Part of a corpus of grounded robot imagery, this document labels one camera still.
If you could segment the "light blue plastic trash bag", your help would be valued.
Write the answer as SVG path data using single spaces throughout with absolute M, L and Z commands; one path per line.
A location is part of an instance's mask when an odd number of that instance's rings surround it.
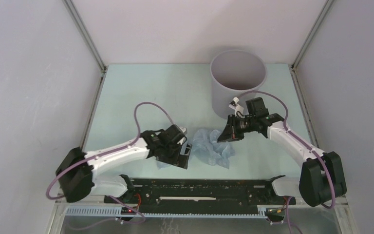
M 218 129 L 198 129 L 192 140 L 187 141 L 192 145 L 189 159 L 197 157 L 202 163 L 229 169 L 229 158 L 235 155 L 235 150 L 229 142 L 217 142 L 220 134 Z

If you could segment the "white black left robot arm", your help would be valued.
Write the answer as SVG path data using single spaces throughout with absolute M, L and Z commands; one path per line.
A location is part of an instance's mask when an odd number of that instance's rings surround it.
M 144 131 L 133 141 L 102 150 L 84 152 L 71 149 L 56 170 L 57 180 L 68 203 L 89 195 L 105 195 L 129 203 L 134 198 L 132 182 L 127 175 L 104 177 L 107 171 L 136 160 L 154 158 L 158 162 L 188 168 L 191 144 L 187 128 L 171 125 L 166 130 Z

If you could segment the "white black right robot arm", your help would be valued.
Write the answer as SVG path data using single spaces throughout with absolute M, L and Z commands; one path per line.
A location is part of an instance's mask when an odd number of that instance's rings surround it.
M 297 187 L 293 189 L 290 179 L 274 179 L 264 190 L 264 199 L 271 204 L 278 203 L 283 196 L 301 196 L 315 207 L 326 202 L 334 204 L 335 199 L 347 193 L 343 165 L 336 152 L 325 152 L 309 144 L 294 133 L 277 113 L 270 114 L 261 97 L 246 101 L 248 114 L 243 115 L 239 99 L 234 97 L 229 107 L 234 114 L 227 117 L 226 126 L 218 142 L 234 142 L 244 138 L 246 133 L 257 132 L 279 146 L 300 166 L 301 174 Z

